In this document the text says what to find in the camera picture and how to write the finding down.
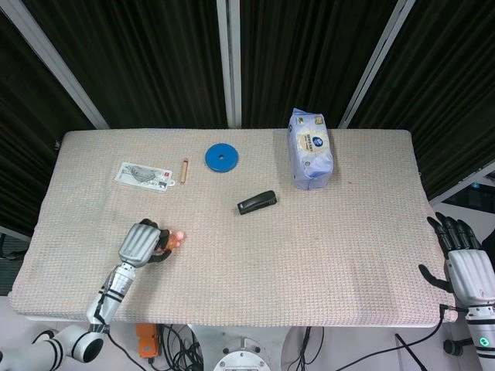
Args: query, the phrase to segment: beige textured tablecloth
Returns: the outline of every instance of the beige textured tablecloth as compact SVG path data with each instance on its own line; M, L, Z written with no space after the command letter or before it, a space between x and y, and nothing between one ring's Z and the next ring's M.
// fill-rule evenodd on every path
M29 252L10 294L24 315L85 319L133 223L183 229L169 259L137 270L115 320L201 325L433 325L439 303L418 264L443 257L406 131L329 131L325 189L294 187L286 130L112 130L63 140ZM226 142L239 163L204 162ZM114 181L122 162L173 170L165 194ZM273 189L274 206L237 203ZM447 319L456 315L448 313Z

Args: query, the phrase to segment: robotic arm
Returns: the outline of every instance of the robotic arm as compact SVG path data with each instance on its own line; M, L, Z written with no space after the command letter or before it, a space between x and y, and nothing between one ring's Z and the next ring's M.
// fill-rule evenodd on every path
M3 350L0 371L51 371L60 367L65 356L91 362L101 351L110 322L135 279L135 269L165 260L182 238L181 232L172 235L147 219L132 226L118 251L121 263L108 275L87 310L89 329L71 325L27 349Z
M423 277L433 286L453 293L466 307L466 321L484 371L495 370L495 273L473 230L462 220L436 213L428 218L439 238L450 281L430 274L419 265Z

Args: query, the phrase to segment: orange device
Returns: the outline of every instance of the orange device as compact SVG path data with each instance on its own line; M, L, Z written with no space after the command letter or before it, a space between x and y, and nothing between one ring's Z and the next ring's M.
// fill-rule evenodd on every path
M155 323L137 323L136 335L139 337L141 358L153 358L159 354L158 328Z

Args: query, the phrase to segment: black curtain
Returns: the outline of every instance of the black curtain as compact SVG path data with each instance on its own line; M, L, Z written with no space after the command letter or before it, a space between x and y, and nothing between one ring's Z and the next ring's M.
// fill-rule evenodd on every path
M226 128L215 0L24 0L111 128Z
M242 126L285 128L292 108L334 128L396 0L241 0Z
M0 15L0 226L30 236L56 161L56 141L92 125Z
M495 6L421 0L351 128L412 133L433 198L495 159Z

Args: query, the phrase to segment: blue disc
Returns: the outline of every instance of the blue disc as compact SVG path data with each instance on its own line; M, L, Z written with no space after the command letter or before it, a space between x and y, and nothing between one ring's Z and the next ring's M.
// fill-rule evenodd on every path
M237 165L239 154L227 143L216 143L208 149L204 161L214 172L228 172Z

